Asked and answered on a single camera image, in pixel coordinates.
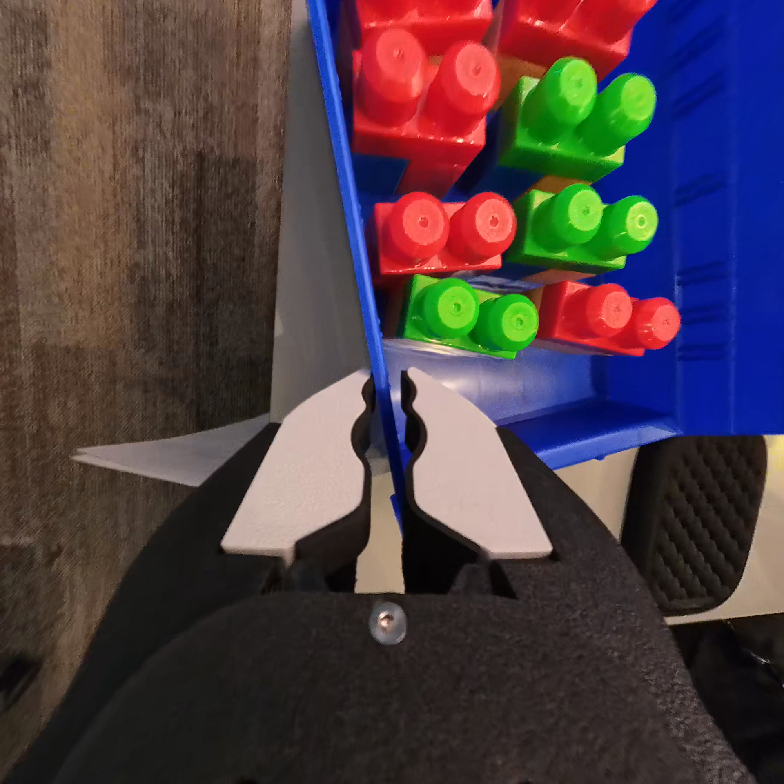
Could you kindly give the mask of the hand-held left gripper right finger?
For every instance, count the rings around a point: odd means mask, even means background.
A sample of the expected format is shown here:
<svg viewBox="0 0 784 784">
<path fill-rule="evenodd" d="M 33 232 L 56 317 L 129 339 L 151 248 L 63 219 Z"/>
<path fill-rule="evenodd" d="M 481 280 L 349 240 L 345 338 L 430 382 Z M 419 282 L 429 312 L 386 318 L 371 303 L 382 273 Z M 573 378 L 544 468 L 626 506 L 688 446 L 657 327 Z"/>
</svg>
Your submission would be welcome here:
<svg viewBox="0 0 784 784">
<path fill-rule="evenodd" d="M 413 513 L 490 561 L 553 553 L 498 427 L 480 408 L 417 367 L 401 374 L 401 407 Z"/>
</svg>

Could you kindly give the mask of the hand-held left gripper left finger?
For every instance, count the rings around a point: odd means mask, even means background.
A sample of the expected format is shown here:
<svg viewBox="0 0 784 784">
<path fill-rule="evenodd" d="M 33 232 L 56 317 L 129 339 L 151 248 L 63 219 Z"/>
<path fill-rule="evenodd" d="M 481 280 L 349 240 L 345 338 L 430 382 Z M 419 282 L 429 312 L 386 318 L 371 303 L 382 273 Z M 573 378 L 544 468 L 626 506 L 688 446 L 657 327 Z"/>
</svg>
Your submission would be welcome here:
<svg viewBox="0 0 784 784">
<path fill-rule="evenodd" d="M 344 567 L 370 533 L 366 457 L 375 409 L 368 369 L 306 399 L 279 426 L 223 536 L 228 554 Z"/>
</svg>

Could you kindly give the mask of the pile of assembled block bridges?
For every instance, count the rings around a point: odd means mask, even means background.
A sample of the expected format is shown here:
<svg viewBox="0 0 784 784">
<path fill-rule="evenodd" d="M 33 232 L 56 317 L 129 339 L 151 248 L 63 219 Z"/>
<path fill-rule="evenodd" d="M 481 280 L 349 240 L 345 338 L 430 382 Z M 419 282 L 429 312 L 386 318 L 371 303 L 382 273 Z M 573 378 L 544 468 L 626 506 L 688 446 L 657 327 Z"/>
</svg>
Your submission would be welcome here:
<svg viewBox="0 0 784 784">
<path fill-rule="evenodd" d="M 341 2 L 337 66 L 385 337 L 515 359 L 532 343 L 640 358 L 666 298 L 589 280 L 659 216 L 595 185 L 650 126 L 637 73 L 599 82 L 655 2 Z"/>
</svg>

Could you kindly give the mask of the grey desk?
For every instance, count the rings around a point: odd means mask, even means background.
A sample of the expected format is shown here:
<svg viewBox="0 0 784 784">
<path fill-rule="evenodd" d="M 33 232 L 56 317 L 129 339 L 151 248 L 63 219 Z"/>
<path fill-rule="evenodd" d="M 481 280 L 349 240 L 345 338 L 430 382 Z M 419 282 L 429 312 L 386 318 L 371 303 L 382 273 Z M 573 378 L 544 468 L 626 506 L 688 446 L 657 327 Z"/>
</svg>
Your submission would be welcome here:
<svg viewBox="0 0 784 784">
<path fill-rule="evenodd" d="M 306 2 L 292 2 L 271 419 L 366 364 L 368 350 L 347 231 L 339 227 L 339 183 L 321 96 Z M 200 433 L 79 448 L 72 460 L 195 487 L 260 432 L 268 415 Z M 783 438 L 766 436 L 768 476 L 746 569 L 736 591 L 712 611 L 668 622 L 706 622 L 782 613 Z M 556 471 L 617 537 L 636 449 Z M 372 534 L 359 560 L 358 587 L 402 588 L 391 473 L 373 456 Z"/>
</svg>

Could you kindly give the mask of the blue plastic bin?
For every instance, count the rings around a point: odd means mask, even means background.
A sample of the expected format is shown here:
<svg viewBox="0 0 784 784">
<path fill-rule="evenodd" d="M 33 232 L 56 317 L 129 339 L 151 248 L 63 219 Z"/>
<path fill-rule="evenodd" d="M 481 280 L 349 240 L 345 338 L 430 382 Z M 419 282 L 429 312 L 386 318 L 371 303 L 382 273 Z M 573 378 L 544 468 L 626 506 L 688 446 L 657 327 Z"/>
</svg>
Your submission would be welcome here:
<svg viewBox="0 0 784 784">
<path fill-rule="evenodd" d="M 659 230 L 613 277 L 666 297 L 681 331 L 643 358 L 531 347 L 516 360 L 384 342 L 336 69 L 340 2 L 308 2 L 387 456 L 403 503 L 402 371 L 418 367 L 515 432 L 550 468 L 674 436 L 782 434 L 782 2 L 658 2 L 626 67 L 659 94 L 650 128 L 598 190 L 640 194 Z"/>
</svg>

